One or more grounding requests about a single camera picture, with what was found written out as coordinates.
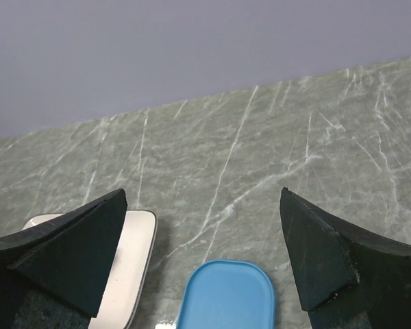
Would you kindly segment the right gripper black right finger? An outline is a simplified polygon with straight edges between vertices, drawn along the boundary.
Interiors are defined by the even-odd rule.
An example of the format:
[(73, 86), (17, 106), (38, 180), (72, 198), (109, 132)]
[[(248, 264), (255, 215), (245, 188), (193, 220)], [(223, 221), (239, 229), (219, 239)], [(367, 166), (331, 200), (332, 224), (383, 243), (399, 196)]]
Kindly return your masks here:
[(411, 328), (411, 245), (282, 189), (282, 232), (313, 328)]

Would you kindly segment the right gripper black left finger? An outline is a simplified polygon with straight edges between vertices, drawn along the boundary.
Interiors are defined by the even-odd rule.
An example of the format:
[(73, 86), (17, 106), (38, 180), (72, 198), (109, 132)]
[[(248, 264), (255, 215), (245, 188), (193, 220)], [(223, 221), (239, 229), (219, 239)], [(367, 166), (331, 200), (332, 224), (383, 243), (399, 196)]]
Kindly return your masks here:
[(87, 328), (100, 309), (126, 210), (120, 188), (0, 237), (0, 328)]

